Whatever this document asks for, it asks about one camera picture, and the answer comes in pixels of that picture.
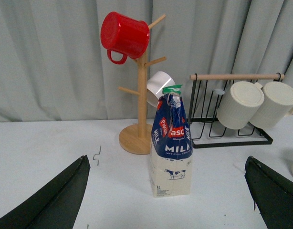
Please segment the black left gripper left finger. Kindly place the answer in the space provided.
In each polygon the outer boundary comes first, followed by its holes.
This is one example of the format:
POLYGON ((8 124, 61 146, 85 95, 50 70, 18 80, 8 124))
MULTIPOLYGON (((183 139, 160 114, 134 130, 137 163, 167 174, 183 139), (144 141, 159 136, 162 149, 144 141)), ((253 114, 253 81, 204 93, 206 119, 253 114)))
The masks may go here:
POLYGON ((0 229, 72 229, 84 198, 89 171, 88 157, 79 157, 0 218, 0 229))

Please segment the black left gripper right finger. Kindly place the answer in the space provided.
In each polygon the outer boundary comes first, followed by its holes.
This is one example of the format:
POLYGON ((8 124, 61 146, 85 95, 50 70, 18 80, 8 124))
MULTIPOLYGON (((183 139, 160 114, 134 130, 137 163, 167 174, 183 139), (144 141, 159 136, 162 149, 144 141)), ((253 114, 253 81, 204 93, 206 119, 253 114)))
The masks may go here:
POLYGON ((250 156, 245 179, 254 205, 269 229, 293 229, 293 182, 250 156))

